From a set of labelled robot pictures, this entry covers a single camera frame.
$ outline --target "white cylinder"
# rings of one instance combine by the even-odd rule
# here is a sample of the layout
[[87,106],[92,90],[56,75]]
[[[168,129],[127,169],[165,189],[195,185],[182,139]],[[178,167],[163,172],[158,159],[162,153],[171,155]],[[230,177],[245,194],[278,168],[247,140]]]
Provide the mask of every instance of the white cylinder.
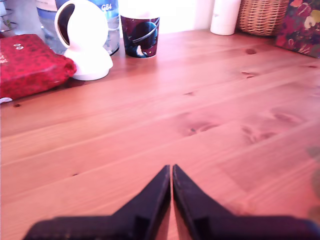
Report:
[[215,0],[210,31],[218,35],[235,33],[241,0]]

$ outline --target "white wall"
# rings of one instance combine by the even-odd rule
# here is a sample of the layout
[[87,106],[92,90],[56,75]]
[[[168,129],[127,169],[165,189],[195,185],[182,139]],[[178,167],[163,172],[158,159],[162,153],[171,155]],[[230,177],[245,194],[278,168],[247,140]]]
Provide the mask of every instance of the white wall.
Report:
[[[210,27],[215,0],[157,1],[160,3],[159,33],[161,34]],[[15,10],[11,20],[19,24],[17,34],[41,32],[35,0],[7,0],[5,4]]]
[[159,33],[210,28],[215,0],[162,0]]

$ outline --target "black plastic jaw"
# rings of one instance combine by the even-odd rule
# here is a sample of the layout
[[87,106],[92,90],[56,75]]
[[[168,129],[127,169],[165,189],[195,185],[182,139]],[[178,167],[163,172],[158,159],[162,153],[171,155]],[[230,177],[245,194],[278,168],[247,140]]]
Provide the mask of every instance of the black plastic jaw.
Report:
[[170,166],[166,165],[113,215],[41,221],[28,231],[24,240],[153,240],[170,201]]
[[178,165],[173,166],[173,199],[193,240],[320,240],[319,228],[308,220],[233,215]]

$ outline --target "wooden table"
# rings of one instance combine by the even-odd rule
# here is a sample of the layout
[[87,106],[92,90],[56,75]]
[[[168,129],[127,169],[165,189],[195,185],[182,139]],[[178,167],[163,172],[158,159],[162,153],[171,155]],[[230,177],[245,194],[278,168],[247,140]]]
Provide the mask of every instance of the wooden table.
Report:
[[112,59],[104,79],[1,105],[4,240],[112,214],[176,163],[234,213],[320,223],[319,60],[207,30],[160,35],[149,59],[121,44]]

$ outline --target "plastic bottle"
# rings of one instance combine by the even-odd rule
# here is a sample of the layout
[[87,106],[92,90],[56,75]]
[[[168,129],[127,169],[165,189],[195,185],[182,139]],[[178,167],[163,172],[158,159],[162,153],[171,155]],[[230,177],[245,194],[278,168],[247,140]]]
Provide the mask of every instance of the plastic bottle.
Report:
[[[55,16],[57,10],[67,0],[35,0],[41,28],[44,32],[45,43],[57,54],[63,54],[66,48],[60,42],[55,30]],[[107,18],[109,34],[104,48],[110,55],[119,49],[120,32],[119,32],[119,7],[118,0],[89,0],[96,4]]]

